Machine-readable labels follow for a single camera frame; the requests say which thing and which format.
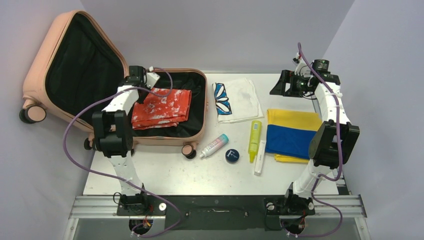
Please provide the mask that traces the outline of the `dark blue round tin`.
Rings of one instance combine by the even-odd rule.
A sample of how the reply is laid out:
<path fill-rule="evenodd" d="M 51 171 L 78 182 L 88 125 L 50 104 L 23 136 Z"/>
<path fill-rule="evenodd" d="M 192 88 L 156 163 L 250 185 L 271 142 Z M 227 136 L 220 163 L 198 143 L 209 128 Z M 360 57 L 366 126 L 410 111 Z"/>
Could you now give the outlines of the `dark blue round tin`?
<path fill-rule="evenodd" d="M 225 160 L 229 164 L 236 164 L 240 159 L 240 153 L 236 149 L 228 149 L 225 153 Z"/>

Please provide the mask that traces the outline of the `white blue printed cloth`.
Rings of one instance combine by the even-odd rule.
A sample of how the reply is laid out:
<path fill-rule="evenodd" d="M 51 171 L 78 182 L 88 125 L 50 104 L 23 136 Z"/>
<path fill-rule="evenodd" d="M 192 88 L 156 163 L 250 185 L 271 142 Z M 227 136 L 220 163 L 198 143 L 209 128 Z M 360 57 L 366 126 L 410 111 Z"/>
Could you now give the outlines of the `white blue printed cloth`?
<path fill-rule="evenodd" d="M 247 78 L 212 84 L 220 124 L 246 122 L 264 117 L 254 83 Z"/>

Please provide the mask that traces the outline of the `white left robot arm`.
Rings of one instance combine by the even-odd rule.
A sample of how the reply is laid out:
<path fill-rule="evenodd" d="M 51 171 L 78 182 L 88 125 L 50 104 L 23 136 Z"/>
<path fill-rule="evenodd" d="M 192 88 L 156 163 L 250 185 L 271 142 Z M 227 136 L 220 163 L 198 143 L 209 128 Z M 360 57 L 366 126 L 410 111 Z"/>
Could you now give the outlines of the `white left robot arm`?
<path fill-rule="evenodd" d="M 139 100 L 139 87 L 146 85 L 146 70 L 130 66 L 129 75 L 118 87 L 118 95 L 101 111 L 92 114 L 93 146 L 112 164 L 120 183 L 118 206 L 134 215 L 150 211 L 144 184 L 134 166 L 134 139 L 128 113 Z"/>

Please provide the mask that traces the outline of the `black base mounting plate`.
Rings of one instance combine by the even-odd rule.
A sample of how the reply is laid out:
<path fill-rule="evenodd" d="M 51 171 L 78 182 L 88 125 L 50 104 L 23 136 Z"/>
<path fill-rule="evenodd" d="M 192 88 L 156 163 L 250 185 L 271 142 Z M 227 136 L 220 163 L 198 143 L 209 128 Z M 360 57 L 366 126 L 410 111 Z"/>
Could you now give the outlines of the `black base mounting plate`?
<path fill-rule="evenodd" d="M 281 231 L 298 229 L 313 216 L 311 198 L 294 195 L 152 195 L 114 196 L 118 216 L 138 218 L 137 230 L 150 229 L 155 217 L 163 217 L 173 230 Z"/>

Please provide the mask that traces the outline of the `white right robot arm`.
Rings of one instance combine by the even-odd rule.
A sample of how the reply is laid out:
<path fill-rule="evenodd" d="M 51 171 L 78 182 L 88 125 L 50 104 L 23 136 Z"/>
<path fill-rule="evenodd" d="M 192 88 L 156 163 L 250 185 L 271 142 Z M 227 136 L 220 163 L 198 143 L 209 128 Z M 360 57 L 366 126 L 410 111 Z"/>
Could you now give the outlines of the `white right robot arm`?
<path fill-rule="evenodd" d="M 308 147 L 309 161 L 302 174 L 292 182 L 284 196 L 281 210 L 285 215 L 313 215 L 313 194 L 324 180 L 337 181 L 360 135 L 342 103 L 341 82 L 329 71 L 330 62 L 316 59 L 309 63 L 304 57 L 293 59 L 294 71 L 283 70 L 270 95 L 303 97 L 312 95 L 314 110 L 321 125 Z"/>

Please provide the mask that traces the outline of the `pink hard-shell suitcase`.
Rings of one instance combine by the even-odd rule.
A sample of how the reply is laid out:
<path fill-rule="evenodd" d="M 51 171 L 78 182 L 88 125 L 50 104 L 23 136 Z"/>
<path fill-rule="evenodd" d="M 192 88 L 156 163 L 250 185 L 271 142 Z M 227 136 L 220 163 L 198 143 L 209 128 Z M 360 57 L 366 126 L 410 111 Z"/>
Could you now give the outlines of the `pink hard-shell suitcase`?
<path fill-rule="evenodd" d="M 158 88 L 191 91 L 188 120 L 178 126 L 132 130 L 133 148 L 199 141 L 206 127 L 206 76 L 192 68 L 154 71 L 160 76 Z M 82 10 L 62 13 L 51 24 L 24 80 L 19 118 L 34 124 L 51 113 L 87 132 L 94 147 L 92 115 L 112 101 L 128 75 L 123 55 L 91 15 Z"/>

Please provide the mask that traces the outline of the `yellow cloth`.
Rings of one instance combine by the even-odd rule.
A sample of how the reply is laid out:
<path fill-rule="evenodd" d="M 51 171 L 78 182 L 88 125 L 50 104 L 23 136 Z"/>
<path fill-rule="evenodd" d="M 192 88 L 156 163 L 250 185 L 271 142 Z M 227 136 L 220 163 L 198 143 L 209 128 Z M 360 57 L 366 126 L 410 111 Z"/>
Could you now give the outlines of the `yellow cloth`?
<path fill-rule="evenodd" d="M 318 113 L 293 111 L 284 109 L 268 109 L 267 125 L 277 125 L 287 128 L 316 131 L 320 128 L 322 121 Z M 272 153 L 274 160 L 281 163 L 307 164 L 309 159 L 302 159 L 286 155 Z"/>

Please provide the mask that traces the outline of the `red white patterned cloth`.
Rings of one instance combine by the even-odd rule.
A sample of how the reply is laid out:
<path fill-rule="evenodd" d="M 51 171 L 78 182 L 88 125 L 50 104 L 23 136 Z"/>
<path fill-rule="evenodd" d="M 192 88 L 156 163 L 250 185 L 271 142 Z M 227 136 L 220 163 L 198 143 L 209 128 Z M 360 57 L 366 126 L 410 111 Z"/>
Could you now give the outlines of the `red white patterned cloth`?
<path fill-rule="evenodd" d="M 192 91 L 186 89 L 153 88 L 161 97 L 148 94 L 143 103 L 135 103 L 131 125 L 135 131 L 176 127 L 189 118 Z"/>

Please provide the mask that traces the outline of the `pink teal bottle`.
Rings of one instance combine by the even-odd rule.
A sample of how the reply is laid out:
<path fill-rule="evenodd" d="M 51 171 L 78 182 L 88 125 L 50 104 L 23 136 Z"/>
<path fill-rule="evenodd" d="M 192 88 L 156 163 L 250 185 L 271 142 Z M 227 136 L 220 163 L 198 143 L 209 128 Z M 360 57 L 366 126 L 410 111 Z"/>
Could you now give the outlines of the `pink teal bottle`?
<path fill-rule="evenodd" d="M 211 143 L 209 143 L 206 147 L 203 148 L 199 157 L 201 159 L 207 158 L 213 155 L 217 150 L 221 149 L 229 142 L 229 138 L 226 134 L 221 134 L 219 137 L 214 139 Z"/>

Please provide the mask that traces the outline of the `aluminium front rail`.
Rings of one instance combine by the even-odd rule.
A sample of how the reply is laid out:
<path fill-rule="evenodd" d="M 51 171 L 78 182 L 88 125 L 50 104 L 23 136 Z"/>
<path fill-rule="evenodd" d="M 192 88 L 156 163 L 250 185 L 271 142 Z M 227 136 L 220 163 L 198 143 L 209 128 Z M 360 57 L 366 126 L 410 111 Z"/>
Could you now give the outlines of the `aluminium front rail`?
<path fill-rule="evenodd" d="M 337 207 L 345 218 L 366 218 L 367 213 L 360 195 L 317 195 L 322 202 Z M 313 202 L 314 218 L 335 218 L 338 212 L 317 201 Z M 74 200 L 71 219 L 137 219 L 139 216 L 118 215 L 119 206 L 113 201 L 111 195 L 83 195 Z"/>

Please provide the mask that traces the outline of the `yellow-green tube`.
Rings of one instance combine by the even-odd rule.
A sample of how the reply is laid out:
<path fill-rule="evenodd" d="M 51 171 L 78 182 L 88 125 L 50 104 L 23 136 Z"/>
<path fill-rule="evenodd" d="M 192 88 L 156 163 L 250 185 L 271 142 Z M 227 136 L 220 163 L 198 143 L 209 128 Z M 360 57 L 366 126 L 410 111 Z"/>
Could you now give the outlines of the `yellow-green tube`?
<path fill-rule="evenodd" d="M 248 155 L 249 162 L 253 163 L 255 157 L 258 154 L 260 138 L 261 138 L 261 130 L 262 130 L 262 122 L 259 120 L 253 120 L 250 126 L 250 135 L 249 135 L 249 143 L 248 143 Z"/>

